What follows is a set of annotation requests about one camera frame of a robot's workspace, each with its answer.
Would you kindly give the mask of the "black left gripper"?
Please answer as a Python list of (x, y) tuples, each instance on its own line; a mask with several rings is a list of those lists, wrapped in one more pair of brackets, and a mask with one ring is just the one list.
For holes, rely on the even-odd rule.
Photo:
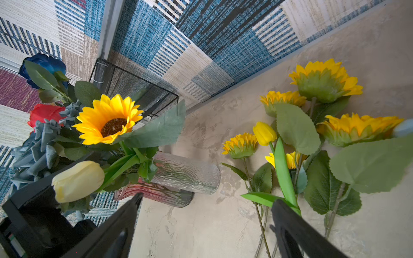
[(2, 206), (1, 248), (9, 258), (98, 258), (95, 243), (87, 239), (96, 225), (91, 220), (72, 226), (61, 214), (52, 179), (73, 162), (16, 191)]

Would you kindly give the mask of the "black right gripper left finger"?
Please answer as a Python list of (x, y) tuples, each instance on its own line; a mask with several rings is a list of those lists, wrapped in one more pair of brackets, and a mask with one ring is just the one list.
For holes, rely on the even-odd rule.
[(127, 258), (131, 249), (138, 209), (143, 197), (143, 193), (137, 193), (63, 257)]

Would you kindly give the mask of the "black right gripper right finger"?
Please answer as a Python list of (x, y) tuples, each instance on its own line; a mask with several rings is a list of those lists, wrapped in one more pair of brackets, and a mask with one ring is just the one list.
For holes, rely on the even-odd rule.
[(285, 202), (275, 201), (271, 211), (274, 224), (270, 228), (283, 258), (302, 258), (302, 251), (309, 258), (347, 258)]

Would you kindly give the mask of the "white tulip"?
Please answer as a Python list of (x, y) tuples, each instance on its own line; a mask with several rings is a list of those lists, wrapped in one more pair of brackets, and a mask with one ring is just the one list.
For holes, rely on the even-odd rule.
[(72, 203), (102, 190), (114, 191), (126, 185), (130, 179), (148, 179), (151, 168), (152, 160), (136, 150), (134, 154), (118, 159), (106, 169), (94, 161), (79, 162), (56, 175), (51, 186), (58, 203)]

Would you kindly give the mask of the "yellow sunflower bouquet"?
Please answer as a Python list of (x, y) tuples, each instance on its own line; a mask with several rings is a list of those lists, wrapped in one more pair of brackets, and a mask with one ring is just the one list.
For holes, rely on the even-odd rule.
[[(296, 152), (286, 154), (287, 166), (290, 172), (293, 187), (295, 189), (296, 189), (296, 185), (298, 182), (298, 180), (295, 179), (295, 176), (297, 174), (297, 168), (299, 166), (300, 161), (302, 161), (302, 159), (305, 160), (306, 158), (307, 158), (306, 155), (302, 156), (300, 153), (296, 153)], [(270, 163), (275, 168), (275, 160), (274, 160), (273, 153), (270, 153), (270, 155), (266, 156), (265, 159), (267, 160), (268, 163)]]

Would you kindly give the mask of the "small yellow rosebud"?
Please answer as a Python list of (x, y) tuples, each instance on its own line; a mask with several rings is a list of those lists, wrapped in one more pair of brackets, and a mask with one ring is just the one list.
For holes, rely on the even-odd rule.
[(361, 194), (389, 192), (413, 162), (413, 121), (399, 117), (328, 115), (317, 131), (340, 151), (332, 158), (319, 150), (304, 170), (304, 198), (324, 215), (325, 238), (336, 216), (349, 216), (362, 207)]

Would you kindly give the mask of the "yellow tulip bud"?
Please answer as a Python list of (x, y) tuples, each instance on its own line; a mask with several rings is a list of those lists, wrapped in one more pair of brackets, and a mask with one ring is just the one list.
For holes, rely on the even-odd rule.
[(290, 207), (301, 215), (300, 207), (297, 203), (295, 188), (291, 180), (287, 166), (286, 153), (282, 143), (282, 138), (277, 135), (275, 130), (264, 122), (257, 122), (253, 127), (253, 135), (257, 138), (261, 146), (269, 146), (274, 154), (275, 170), (282, 193)]

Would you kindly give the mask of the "large yellow sunflower stem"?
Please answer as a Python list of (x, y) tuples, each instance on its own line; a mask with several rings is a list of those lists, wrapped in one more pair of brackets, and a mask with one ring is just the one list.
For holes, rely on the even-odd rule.
[(275, 118), (276, 131), (285, 144), (304, 155), (315, 153), (321, 140), (312, 119), (302, 110), (307, 99), (295, 92), (269, 91), (260, 97), (267, 115)]

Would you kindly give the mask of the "small yellow sunflower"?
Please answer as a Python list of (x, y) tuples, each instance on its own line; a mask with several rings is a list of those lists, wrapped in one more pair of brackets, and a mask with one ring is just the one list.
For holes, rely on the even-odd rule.
[(131, 97), (119, 94), (110, 98), (102, 95), (93, 100), (92, 107), (84, 107), (72, 127), (80, 132), (79, 138), (87, 146), (124, 143), (128, 148), (150, 148), (175, 143), (183, 130), (186, 103), (167, 110), (163, 115), (134, 129), (144, 118), (144, 111)]

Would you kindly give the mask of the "tall yellow sunflower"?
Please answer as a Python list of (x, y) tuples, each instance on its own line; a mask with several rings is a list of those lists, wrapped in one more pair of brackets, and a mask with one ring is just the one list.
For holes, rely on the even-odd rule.
[(349, 76), (342, 63), (334, 59), (309, 62), (304, 67), (298, 65), (289, 77), (301, 96), (315, 102), (310, 109), (312, 118), (315, 118), (318, 106), (330, 105), (339, 99), (363, 94), (363, 87), (358, 85), (358, 79)]

